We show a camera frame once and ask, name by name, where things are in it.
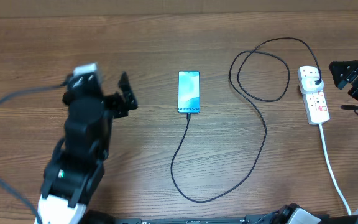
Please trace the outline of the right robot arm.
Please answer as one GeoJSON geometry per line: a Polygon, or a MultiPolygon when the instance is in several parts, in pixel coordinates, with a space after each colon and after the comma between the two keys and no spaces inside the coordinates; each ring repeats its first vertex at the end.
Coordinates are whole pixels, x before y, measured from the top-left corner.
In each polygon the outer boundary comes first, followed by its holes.
{"type": "Polygon", "coordinates": [[[289,109],[307,123],[296,130],[296,144],[311,158],[314,199],[328,197],[322,208],[291,203],[266,215],[260,223],[358,223],[358,61],[333,61],[324,78],[317,66],[298,68],[301,109],[289,109]]]}

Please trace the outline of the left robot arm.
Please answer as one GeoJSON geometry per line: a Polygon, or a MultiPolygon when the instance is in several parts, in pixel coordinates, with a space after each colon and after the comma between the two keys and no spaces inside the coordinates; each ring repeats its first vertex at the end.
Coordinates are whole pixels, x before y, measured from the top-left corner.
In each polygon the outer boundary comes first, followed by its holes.
{"type": "Polygon", "coordinates": [[[138,107],[126,72],[112,95],[103,93],[96,72],[72,75],[66,86],[65,134],[44,170],[36,223],[81,221],[104,175],[114,119],[138,107]]]}

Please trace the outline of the blue-screen smartphone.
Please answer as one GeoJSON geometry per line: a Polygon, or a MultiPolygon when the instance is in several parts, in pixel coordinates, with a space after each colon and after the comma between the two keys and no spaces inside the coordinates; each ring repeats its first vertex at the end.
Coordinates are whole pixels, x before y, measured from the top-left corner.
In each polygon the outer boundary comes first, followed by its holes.
{"type": "Polygon", "coordinates": [[[198,114],[200,104],[200,72],[178,72],[178,113],[198,114]]]}

